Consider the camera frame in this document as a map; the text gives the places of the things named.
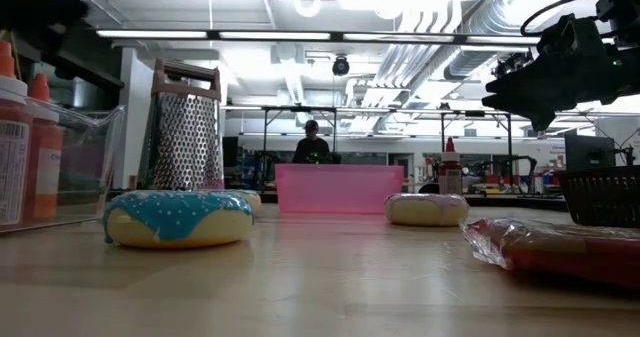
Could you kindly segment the black computer monitor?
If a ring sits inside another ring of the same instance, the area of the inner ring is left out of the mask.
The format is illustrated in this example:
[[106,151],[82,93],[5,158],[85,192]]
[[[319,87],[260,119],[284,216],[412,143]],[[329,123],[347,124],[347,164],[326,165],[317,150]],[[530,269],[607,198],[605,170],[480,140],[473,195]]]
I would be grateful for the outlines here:
[[568,171],[616,166],[615,145],[611,138],[566,135],[564,141]]

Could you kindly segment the black mesh basket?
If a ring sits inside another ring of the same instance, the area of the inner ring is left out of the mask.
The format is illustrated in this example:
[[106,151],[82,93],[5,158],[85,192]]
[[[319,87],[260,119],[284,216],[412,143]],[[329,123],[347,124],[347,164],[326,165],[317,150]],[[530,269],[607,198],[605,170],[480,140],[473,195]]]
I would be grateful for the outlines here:
[[563,171],[558,179],[574,223],[640,228],[640,165]]

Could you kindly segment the orange icing squeeze bottle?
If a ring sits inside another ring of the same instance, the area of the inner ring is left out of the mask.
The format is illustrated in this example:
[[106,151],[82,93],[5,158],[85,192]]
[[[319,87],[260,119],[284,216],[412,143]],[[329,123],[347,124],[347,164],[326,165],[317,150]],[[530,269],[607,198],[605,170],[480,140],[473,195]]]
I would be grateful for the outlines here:
[[0,41],[0,228],[20,223],[33,116],[15,75],[12,45]]
[[28,96],[33,123],[24,217],[38,221],[56,216],[64,131],[59,114],[46,107],[50,90],[44,73],[35,76]]

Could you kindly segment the black background rig frame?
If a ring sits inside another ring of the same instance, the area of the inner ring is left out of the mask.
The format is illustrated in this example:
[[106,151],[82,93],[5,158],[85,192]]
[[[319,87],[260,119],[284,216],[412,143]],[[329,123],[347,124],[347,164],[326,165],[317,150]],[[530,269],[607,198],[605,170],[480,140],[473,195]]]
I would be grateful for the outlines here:
[[332,132],[333,132],[332,148],[329,148],[330,154],[326,159],[323,159],[322,161],[308,162],[308,163],[302,163],[302,164],[339,164],[340,163],[340,157],[336,154],[337,109],[335,107],[308,107],[308,106],[295,105],[295,106],[289,106],[289,107],[275,107],[275,106],[262,107],[262,110],[264,111],[264,117],[265,117],[264,130],[263,130],[263,145],[262,145],[263,158],[266,158],[267,156],[267,131],[268,131],[268,126],[270,124],[270,119],[268,118],[268,115],[270,111],[277,111],[278,113],[281,113],[284,111],[304,112],[304,113],[318,112],[322,117],[325,117],[326,113],[331,113],[333,115],[333,119],[328,121],[329,125],[332,127]]
[[484,118],[491,117],[499,126],[501,126],[507,132],[507,144],[508,144],[508,158],[513,157],[513,132],[512,132],[512,115],[506,112],[490,112],[484,110],[437,110],[436,114],[440,117],[440,132],[441,132],[441,152],[445,153],[447,149],[447,141],[445,137],[445,117],[448,114],[456,117],[468,117],[468,118]]

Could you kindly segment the long ceiling light bar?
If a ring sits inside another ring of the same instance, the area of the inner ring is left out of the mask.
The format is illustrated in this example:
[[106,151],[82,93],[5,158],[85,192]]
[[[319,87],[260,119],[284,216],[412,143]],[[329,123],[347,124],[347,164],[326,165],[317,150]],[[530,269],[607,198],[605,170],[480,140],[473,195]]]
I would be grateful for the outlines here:
[[321,42],[365,44],[429,44],[461,46],[534,46],[538,37],[448,33],[314,32],[267,30],[126,30],[100,29],[97,35],[114,40]]

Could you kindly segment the red icing squeeze bottle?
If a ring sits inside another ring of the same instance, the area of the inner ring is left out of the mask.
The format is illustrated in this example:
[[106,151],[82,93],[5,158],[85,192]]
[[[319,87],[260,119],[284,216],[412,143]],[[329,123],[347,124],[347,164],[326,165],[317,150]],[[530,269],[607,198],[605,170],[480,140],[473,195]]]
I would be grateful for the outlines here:
[[445,151],[441,154],[438,183],[440,194],[463,194],[460,155],[456,152],[455,144],[451,137],[447,139]]

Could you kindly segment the blue sprinkled frosted donut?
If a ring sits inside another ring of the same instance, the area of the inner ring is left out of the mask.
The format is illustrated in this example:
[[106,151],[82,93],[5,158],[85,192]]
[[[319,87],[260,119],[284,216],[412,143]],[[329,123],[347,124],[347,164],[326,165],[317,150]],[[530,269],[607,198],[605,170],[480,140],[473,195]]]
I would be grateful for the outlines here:
[[200,248],[242,240],[255,223],[255,208],[237,192],[135,190],[113,198],[102,223],[108,244]]

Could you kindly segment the red snack packet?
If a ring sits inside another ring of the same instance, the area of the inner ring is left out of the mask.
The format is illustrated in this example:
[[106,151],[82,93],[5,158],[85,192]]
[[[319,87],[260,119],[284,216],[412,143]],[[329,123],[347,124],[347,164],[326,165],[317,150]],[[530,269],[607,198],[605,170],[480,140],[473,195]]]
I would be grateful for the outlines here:
[[480,219],[460,225],[474,257],[510,271],[640,290],[640,229]]

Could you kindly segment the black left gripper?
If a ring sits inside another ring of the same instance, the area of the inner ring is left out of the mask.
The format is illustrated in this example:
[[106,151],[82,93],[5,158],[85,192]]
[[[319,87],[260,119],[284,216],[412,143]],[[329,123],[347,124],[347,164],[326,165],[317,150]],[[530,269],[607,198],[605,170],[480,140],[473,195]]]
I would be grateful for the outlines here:
[[0,0],[0,30],[16,33],[43,52],[57,53],[88,12],[82,0]]

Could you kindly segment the clear plastic container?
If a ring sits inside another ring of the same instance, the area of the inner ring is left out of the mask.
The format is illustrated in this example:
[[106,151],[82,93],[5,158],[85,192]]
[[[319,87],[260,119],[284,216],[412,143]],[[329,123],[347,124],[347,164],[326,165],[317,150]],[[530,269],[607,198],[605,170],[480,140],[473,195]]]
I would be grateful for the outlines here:
[[20,223],[0,228],[0,233],[83,222],[99,217],[111,186],[115,150],[124,124],[125,108],[88,114],[48,103],[59,114],[64,131],[56,216],[28,221],[24,206]]

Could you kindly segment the pink plastic bin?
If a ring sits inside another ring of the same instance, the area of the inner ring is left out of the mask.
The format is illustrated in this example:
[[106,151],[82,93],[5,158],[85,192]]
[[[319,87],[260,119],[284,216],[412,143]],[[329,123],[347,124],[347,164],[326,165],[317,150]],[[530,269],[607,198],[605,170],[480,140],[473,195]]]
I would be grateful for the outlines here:
[[285,213],[382,214],[404,182],[399,165],[278,164],[275,175]]

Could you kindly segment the black ceiling spotlights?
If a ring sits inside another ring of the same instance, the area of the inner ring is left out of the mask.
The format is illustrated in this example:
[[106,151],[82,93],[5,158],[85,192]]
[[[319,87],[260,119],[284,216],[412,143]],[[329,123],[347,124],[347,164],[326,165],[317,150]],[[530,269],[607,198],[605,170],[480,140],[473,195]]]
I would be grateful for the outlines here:
[[502,78],[505,75],[524,68],[534,60],[531,52],[514,52],[497,61],[497,65],[492,69],[492,75]]

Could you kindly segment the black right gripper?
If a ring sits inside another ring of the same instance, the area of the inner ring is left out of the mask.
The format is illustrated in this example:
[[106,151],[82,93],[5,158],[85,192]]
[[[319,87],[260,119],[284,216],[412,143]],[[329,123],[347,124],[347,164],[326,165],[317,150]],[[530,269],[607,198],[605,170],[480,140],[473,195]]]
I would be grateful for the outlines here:
[[[481,99],[485,107],[524,117],[535,131],[544,131],[566,105],[608,105],[640,94],[640,46],[604,42],[593,19],[564,15],[540,41],[541,58],[486,84],[493,94]],[[515,92],[550,99],[510,94]]]

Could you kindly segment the round pendant ceiling lamp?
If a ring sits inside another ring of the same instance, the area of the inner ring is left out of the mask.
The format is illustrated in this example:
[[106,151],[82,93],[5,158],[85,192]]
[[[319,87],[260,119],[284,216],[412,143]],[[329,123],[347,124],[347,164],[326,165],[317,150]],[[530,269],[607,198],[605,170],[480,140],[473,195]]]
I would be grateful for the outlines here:
[[321,0],[294,0],[295,11],[305,18],[315,17],[321,10]]

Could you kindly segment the pale blue frosted donut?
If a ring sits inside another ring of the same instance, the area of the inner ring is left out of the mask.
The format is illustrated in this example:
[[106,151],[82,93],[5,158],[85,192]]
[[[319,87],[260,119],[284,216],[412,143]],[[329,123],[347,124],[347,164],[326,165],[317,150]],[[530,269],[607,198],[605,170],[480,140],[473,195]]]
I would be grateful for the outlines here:
[[241,189],[204,189],[207,193],[226,194],[236,197],[242,197],[248,202],[253,211],[253,216],[256,217],[262,209],[261,196],[253,190],[241,190]]

